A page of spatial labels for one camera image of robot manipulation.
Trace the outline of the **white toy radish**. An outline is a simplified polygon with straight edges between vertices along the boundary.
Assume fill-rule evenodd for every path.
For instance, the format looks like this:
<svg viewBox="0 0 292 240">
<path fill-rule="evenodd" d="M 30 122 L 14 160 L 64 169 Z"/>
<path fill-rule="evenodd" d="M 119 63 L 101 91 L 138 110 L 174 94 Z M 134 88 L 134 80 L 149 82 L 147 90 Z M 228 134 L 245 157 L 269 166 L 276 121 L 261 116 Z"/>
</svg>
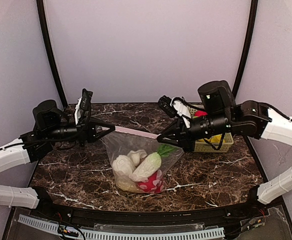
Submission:
<svg viewBox="0 0 292 240">
<path fill-rule="evenodd" d="M 145 183 L 162 165 L 162 158 L 168 157 L 177 148 L 168 144 L 161 144 L 157 151 L 149 154 L 129 175 L 129 178 L 136 183 Z"/>
</svg>

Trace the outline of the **clear zip top bag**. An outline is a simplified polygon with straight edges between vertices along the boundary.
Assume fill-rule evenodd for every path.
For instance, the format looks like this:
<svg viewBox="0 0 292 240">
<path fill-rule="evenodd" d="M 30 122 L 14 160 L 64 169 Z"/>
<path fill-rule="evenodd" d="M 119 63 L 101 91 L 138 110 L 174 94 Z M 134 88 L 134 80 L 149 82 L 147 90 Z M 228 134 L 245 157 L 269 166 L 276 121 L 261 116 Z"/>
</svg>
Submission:
<svg viewBox="0 0 292 240">
<path fill-rule="evenodd" d="M 184 154 L 180 147 L 159 143 L 156 134 L 119 126 L 102 141 L 116 186 L 130 193 L 162 192 L 166 172 Z"/>
</svg>

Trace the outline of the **grey toy mushroom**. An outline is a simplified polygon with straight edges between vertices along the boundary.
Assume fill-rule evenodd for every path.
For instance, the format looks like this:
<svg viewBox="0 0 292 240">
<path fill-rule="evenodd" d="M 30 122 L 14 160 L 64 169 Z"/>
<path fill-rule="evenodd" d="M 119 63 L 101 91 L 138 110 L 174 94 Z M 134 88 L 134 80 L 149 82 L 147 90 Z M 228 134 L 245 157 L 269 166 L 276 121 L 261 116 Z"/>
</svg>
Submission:
<svg viewBox="0 0 292 240">
<path fill-rule="evenodd" d="M 136 151 L 131 150 L 127 155 L 119 155 L 111 164 L 114 174 L 119 176 L 131 175 L 139 164 L 147 156 L 147 152 L 144 149 Z"/>
</svg>

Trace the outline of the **red toy pepper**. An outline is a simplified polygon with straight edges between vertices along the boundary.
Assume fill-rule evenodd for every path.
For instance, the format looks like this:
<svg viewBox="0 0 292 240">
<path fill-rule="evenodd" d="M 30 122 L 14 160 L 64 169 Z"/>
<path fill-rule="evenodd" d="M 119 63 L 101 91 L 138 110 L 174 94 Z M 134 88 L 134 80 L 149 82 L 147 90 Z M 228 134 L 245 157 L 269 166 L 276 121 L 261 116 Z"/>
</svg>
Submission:
<svg viewBox="0 0 292 240">
<path fill-rule="evenodd" d="M 162 171 L 159 169 L 154 174 L 152 174 L 146 182 L 138 182 L 137 185 L 145 193 L 161 193 L 164 188 L 162 175 Z"/>
</svg>

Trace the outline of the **toy napa cabbage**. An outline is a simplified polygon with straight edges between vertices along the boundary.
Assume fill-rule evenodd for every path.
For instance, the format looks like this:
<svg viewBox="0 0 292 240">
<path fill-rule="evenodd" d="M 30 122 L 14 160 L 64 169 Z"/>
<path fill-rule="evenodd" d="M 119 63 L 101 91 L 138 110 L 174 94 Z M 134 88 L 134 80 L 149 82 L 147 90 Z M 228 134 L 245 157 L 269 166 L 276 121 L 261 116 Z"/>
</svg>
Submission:
<svg viewBox="0 0 292 240">
<path fill-rule="evenodd" d="M 130 193 L 144 193 L 135 182 L 133 182 L 128 176 L 116 177 L 116 185 L 119 189 Z"/>
</svg>

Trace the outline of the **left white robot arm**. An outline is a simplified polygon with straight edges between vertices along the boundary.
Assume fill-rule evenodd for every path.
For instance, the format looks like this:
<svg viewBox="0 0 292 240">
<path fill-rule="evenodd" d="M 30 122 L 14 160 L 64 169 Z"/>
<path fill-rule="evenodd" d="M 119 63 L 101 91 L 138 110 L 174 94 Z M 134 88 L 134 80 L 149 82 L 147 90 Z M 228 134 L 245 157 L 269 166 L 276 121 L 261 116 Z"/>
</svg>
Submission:
<svg viewBox="0 0 292 240">
<path fill-rule="evenodd" d="M 113 124 L 91 116 L 88 100 L 76 105 L 74 123 L 52 99 L 41 102 L 32 112 L 35 119 L 33 130 L 0 147 L 0 173 L 42 160 L 54 149 L 55 143 L 78 142 L 84 146 L 115 130 Z M 51 201 L 42 187 L 0 185 L 0 206 L 36 209 Z"/>
</svg>

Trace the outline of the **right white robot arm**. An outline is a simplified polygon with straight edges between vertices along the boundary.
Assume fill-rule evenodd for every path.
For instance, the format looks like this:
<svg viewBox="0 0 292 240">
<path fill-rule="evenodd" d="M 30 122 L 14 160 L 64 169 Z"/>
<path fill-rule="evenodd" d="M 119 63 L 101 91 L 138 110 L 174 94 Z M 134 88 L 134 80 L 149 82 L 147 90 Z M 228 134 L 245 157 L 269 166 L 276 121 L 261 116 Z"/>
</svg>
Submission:
<svg viewBox="0 0 292 240">
<path fill-rule="evenodd" d="M 254 139 L 273 140 L 292 147 L 292 117 L 264 102 L 247 100 L 236 104 L 227 81 L 215 80 L 198 88 L 198 94 L 206 115 L 191 117 L 191 105 L 183 98 L 162 96 L 159 107 L 175 118 L 157 141 L 182 148 L 185 152 L 195 150 L 196 141 L 227 133 Z"/>
</svg>

